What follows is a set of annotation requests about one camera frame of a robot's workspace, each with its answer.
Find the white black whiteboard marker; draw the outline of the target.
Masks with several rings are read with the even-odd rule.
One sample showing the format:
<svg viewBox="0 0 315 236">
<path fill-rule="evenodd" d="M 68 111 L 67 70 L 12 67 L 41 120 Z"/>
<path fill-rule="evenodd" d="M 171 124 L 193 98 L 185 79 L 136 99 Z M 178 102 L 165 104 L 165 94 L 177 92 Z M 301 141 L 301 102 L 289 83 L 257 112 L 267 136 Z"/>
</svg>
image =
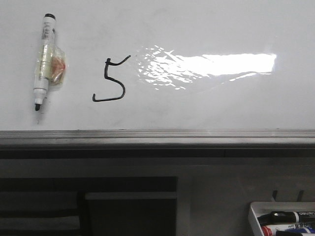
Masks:
<svg viewBox="0 0 315 236">
<path fill-rule="evenodd" d="M 43 17 L 41 44 L 34 74 L 33 91 L 36 111 L 40 110 L 49 85 L 60 85 L 66 70 L 64 51 L 55 44 L 55 27 L 55 15 L 46 13 Z"/>
</svg>

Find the dark cabinet box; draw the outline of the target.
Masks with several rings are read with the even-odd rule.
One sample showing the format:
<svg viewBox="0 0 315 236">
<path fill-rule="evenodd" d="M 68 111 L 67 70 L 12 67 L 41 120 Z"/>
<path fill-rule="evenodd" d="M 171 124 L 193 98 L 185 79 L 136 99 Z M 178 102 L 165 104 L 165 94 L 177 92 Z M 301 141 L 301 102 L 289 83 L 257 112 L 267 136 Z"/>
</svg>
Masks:
<svg viewBox="0 0 315 236">
<path fill-rule="evenodd" d="M 94 236 L 176 234 L 176 192 L 90 192 L 84 200 Z"/>
</svg>

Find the white marker tray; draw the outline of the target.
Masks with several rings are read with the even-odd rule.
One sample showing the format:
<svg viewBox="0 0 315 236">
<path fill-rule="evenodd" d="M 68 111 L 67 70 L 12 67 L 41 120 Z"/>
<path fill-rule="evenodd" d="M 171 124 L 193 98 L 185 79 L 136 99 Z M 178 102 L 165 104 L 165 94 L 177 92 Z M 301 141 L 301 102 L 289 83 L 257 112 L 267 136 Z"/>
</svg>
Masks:
<svg viewBox="0 0 315 236">
<path fill-rule="evenodd" d="M 252 202 L 248 220 L 255 236 L 263 236 L 258 217 L 272 211 L 314 211 L 314 202 Z"/>
</svg>

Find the left metal tray hook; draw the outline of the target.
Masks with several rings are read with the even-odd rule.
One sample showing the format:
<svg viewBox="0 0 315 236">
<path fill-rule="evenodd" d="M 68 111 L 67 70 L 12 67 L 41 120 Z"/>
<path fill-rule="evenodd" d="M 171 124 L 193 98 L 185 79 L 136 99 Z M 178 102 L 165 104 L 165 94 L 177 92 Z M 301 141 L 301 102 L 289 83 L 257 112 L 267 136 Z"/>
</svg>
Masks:
<svg viewBox="0 0 315 236">
<path fill-rule="evenodd" d="M 275 202 L 276 201 L 276 197 L 277 197 L 278 191 L 277 190 L 273 190 L 272 191 L 272 195 L 271 195 L 271 201 Z"/>
</svg>

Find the metal tray hook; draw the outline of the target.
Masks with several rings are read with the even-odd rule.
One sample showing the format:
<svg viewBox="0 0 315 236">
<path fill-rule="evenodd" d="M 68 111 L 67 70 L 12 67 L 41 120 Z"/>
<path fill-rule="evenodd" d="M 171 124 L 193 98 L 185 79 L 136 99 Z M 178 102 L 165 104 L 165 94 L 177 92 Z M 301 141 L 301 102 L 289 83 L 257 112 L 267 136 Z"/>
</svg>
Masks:
<svg viewBox="0 0 315 236">
<path fill-rule="evenodd" d="M 276 197 L 277 197 L 278 191 L 277 190 L 273 190 L 272 191 L 272 195 L 271 195 L 271 201 L 275 202 L 276 201 Z"/>
<path fill-rule="evenodd" d="M 304 191 L 303 191 L 303 190 L 300 190 L 300 191 L 298 192 L 297 199 L 296 199 L 297 202 L 301 202 L 301 201 L 302 201 L 303 194 L 304 194 Z"/>
</svg>

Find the red capped marker in tray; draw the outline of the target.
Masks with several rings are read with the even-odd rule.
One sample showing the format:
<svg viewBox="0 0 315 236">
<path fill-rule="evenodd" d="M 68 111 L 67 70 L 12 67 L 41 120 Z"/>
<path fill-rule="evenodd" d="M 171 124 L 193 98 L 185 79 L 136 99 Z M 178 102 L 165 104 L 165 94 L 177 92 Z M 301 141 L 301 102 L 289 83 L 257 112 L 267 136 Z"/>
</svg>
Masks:
<svg viewBox="0 0 315 236">
<path fill-rule="evenodd" d="M 280 224 L 280 225 L 267 225 L 261 226 L 262 232 L 265 236 L 275 236 L 276 231 L 292 231 L 300 228 L 313 228 L 315 229 L 314 223 L 299 223 L 299 224 Z"/>
</svg>

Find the black capped marker in tray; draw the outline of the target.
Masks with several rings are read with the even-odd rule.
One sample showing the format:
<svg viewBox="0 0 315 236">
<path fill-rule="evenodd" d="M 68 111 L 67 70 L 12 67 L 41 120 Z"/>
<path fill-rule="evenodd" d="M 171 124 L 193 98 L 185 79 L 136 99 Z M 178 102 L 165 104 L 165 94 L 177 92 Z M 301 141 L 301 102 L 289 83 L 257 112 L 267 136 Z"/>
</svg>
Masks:
<svg viewBox="0 0 315 236">
<path fill-rule="evenodd" d="M 298 223 L 314 223 L 314 211 L 272 211 L 258 217 L 261 226 L 271 224 L 298 224 Z"/>
</svg>

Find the right metal tray hook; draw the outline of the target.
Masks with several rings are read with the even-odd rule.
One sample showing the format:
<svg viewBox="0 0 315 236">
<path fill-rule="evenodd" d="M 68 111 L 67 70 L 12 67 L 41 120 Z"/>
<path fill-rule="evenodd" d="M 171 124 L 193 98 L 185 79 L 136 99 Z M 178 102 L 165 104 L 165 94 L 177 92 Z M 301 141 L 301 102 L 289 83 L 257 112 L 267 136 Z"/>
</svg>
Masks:
<svg viewBox="0 0 315 236">
<path fill-rule="evenodd" d="M 301 201 L 302 201 L 303 194 L 304 194 L 304 191 L 303 191 L 303 190 L 300 190 L 300 191 L 298 192 L 297 199 L 296 199 L 297 202 L 301 202 Z"/>
</svg>

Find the blue marker in tray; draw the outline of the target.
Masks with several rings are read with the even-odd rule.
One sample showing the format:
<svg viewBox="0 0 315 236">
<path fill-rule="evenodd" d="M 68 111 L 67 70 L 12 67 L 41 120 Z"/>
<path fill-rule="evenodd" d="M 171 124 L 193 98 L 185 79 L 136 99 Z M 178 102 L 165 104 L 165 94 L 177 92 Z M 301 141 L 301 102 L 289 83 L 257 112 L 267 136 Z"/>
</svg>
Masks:
<svg viewBox="0 0 315 236">
<path fill-rule="evenodd" d="M 313 228 L 300 228 L 292 231 L 276 231 L 276 236 L 315 236 Z"/>
</svg>

